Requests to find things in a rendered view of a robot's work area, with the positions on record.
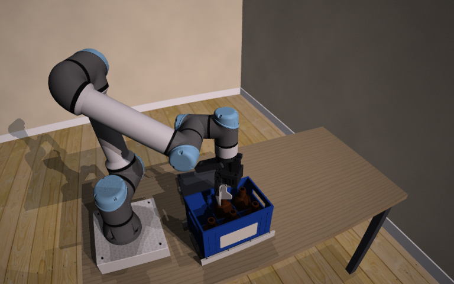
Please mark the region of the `blue plastic crate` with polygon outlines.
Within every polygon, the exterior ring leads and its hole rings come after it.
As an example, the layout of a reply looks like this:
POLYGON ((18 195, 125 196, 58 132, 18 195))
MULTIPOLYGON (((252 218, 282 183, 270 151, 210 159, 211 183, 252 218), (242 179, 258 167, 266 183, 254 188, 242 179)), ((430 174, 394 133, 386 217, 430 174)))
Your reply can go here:
POLYGON ((186 214, 187 225, 204 258, 270 232, 274 205, 267 199, 249 176, 241 178, 237 189, 227 188, 227 191, 232 195, 232 199, 227 200, 231 202, 233 209, 237 211, 237 215, 240 218, 225 224, 223 224, 224 218, 217 220, 214 215, 214 205, 217 202, 214 188, 195 193, 190 200, 186 214), (246 194, 248 194, 251 199, 251 207, 252 202, 257 201, 261 210, 246 216, 244 215, 247 209, 241 212, 236 210, 232 204, 232 200, 234 196, 238 194, 240 187, 246 188, 246 194), (265 207, 253 194, 253 191, 255 191, 265 203, 265 207), (207 219, 210 217, 214 217, 219 226, 203 231, 202 228, 207 224, 207 219))

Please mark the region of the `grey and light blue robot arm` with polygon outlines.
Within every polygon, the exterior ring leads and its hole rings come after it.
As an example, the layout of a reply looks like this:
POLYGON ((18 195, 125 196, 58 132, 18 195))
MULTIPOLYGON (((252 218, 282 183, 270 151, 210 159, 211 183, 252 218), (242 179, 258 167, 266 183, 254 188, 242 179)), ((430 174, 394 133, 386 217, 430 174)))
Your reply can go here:
POLYGON ((194 168, 202 173, 224 167, 215 157, 196 165, 203 139, 215 139, 215 154, 222 159, 237 155, 239 117, 235 109, 226 106, 217 108, 213 115, 179 114, 173 129, 107 96, 108 71, 108 61, 101 52, 83 49, 53 67, 48 87, 61 107, 90 120, 109 172, 93 190, 103 234, 110 243, 125 245, 137 239, 142 230, 131 199, 143 177, 144 163, 127 149, 122 135, 167 156, 175 170, 194 168))

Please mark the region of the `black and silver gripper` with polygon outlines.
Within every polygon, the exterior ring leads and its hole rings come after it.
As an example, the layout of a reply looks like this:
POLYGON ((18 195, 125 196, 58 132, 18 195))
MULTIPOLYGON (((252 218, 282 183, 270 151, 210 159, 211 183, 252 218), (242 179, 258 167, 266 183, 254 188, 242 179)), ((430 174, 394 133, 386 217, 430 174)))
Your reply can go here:
POLYGON ((217 155, 215 156, 224 165, 223 168, 216 169, 215 172, 214 192, 218 205, 220 206, 221 199, 232 199, 232 195, 227 191, 227 188, 237 189, 237 185, 243 176, 244 165, 241 164, 242 153, 237 153, 231 159, 222 159, 217 155))

